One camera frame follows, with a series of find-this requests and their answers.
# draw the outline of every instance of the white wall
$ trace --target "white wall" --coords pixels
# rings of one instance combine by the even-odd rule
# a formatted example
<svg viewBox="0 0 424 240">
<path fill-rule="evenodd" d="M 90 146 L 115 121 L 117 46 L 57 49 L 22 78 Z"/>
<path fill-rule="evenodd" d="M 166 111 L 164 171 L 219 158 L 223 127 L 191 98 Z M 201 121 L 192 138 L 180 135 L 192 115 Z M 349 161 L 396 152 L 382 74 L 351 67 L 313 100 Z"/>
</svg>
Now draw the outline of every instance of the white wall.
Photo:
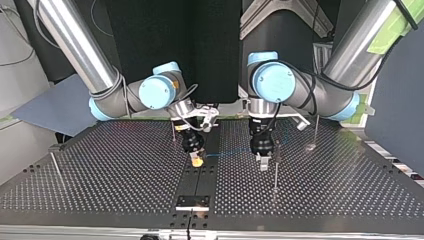
<svg viewBox="0 0 424 240">
<path fill-rule="evenodd" d="M 0 0 L 0 4 L 15 8 L 12 0 Z M 8 16 L 26 36 L 20 19 L 13 14 Z M 0 64 L 19 61 L 30 52 L 31 49 L 10 28 L 6 19 L 0 16 Z M 0 67 L 0 118 L 38 96 L 48 87 L 46 75 L 36 54 L 21 64 Z"/>
<path fill-rule="evenodd" d="M 0 0 L 15 8 L 12 0 Z M 26 58 L 31 49 L 9 27 L 0 13 L 0 64 Z M 20 19 L 9 14 L 25 34 Z M 31 59 L 13 66 L 0 66 L 0 119 L 49 88 L 34 54 Z M 56 142 L 52 131 L 19 120 L 0 121 L 0 184 L 47 154 Z"/>
</svg>

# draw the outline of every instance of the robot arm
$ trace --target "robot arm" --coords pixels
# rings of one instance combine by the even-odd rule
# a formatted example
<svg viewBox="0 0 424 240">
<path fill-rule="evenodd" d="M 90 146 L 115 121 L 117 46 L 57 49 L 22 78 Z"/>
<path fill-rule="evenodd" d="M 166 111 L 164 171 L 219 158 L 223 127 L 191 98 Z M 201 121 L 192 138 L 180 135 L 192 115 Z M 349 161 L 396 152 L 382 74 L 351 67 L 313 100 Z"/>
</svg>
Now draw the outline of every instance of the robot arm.
<svg viewBox="0 0 424 240">
<path fill-rule="evenodd" d="M 269 159 L 273 153 L 271 132 L 275 128 L 273 116 L 279 104 L 335 121 L 355 114 L 359 94 L 353 90 L 368 85 L 365 84 L 367 77 L 380 60 L 387 59 L 397 43 L 392 43 L 386 55 L 368 51 L 395 8 L 396 3 L 392 0 L 368 1 L 323 69 L 323 76 L 299 71 L 278 60 L 276 52 L 249 55 L 250 147 L 258 159 Z"/>
<path fill-rule="evenodd" d="M 104 56 L 72 0 L 28 2 L 89 89 L 89 106 L 97 119 L 105 121 L 128 113 L 166 108 L 183 136 L 184 150 L 193 164 L 199 166 L 204 140 L 197 131 L 210 131 L 218 111 L 192 106 L 176 62 L 158 66 L 152 76 L 127 86 L 121 73 Z M 204 117 L 201 128 L 197 116 Z"/>
</svg>

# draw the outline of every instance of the perforated metal table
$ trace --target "perforated metal table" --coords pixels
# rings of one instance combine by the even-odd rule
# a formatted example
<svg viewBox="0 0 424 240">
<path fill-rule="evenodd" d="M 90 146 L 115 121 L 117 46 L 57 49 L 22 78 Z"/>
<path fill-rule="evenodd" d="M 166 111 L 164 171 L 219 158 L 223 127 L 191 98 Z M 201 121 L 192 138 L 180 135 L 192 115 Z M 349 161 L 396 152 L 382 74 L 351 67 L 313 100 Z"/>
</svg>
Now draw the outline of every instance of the perforated metal table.
<svg viewBox="0 0 424 240">
<path fill-rule="evenodd" d="M 219 122 L 207 135 L 202 168 L 190 167 L 181 139 L 172 141 L 170 122 L 98 124 L 0 187 L 0 239 L 17 232 L 113 232 L 129 239 L 146 232 L 424 235 L 419 185 L 329 121 L 320 124 L 317 148 L 307 151 L 313 132 L 277 121 L 274 138 L 283 160 L 275 193 L 275 163 L 259 170 L 249 152 L 247 120 Z M 209 211 L 176 211 L 183 195 L 209 196 Z"/>
</svg>

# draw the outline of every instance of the small yellow object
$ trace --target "small yellow object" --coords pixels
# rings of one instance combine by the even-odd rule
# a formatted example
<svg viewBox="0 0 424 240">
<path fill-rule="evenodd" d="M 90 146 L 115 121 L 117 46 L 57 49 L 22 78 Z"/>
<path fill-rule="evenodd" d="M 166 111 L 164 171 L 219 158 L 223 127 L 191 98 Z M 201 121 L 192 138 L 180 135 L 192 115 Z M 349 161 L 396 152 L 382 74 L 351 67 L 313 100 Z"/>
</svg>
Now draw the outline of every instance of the small yellow object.
<svg viewBox="0 0 424 240">
<path fill-rule="evenodd" d="M 178 81 L 172 81 L 172 86 L 178 89 L 180 87 L 180 84 L 178 83 Z"/>
<path fill-rule="evenodd" d="M 203 159 L 200 157 L 196 157 L 191 159 L 191 164 L 193 167 L 201 167 L 203 165 Z"/>
</svg>

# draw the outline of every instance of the light blue joint cap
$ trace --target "light blue joint cap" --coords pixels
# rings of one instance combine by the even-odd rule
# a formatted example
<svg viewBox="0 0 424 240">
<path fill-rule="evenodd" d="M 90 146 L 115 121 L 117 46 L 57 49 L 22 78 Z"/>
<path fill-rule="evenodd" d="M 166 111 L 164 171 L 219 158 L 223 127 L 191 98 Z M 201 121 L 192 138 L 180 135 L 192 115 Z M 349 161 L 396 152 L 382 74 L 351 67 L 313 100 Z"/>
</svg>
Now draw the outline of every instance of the light blue joint cap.
<svg viewBox="0 0 424 240">
<path fill-rule="evenodd" d="M 289 98 L 296 87 L 292 70 L 279 62 L 266 63 L 253 73 L 253 90 L 268 102 L 280 103 Z"/>
<path fill-rule="evenodd" d="M 176 91 L 169 78 L 153 75 L 141 83 L 138 95 L 144 106 L 150 109 L 161 109 L 174 101 Z"/>
<path fill-rule="evenodd" d="M 351 118 L 356 113 L 356 108 L 358 107 L 359 102 L 359 94 L 357 92 L 354 92 L 350 103 L 342 111 L 333 116 L 328 117 L 328 119 L 341 122 Z"/>
<path fill-rule="evenodd" d="M 264 62 L 268 60 L 276 60 L 278 59 L 277 52 L 257 52 L 249 54 L 247 58 L 247 66 L 257 62 Z"/>
<path fill-rule="evenodd" d="M 90 107 L 91 114 L 93 114 L 93 116 L 97 120 L 108 121 L 108 120 L 114 119 L 114 118 L 111 118 L 108 115 L 104 114 L 102 111 L 100 111 L 100 109 L 97 107 L 96 102 L 94 101 L 93 98 L 90 98 L 90 100 L 88 101 L 88 106 Z"/>
<path fill-rule="evenodd" d="M 153 74 L 154 75 L 158 75 L 158 74 L 161 74 L 163 72 L 172 72 L 172 71 L 181 72 L 181 69 L 178 66 L 178 63 L 170 62 L 170 63 L 165 63 L 163 65 L 160 65 L 160 66 L 153 68 Z"/>
</svg>

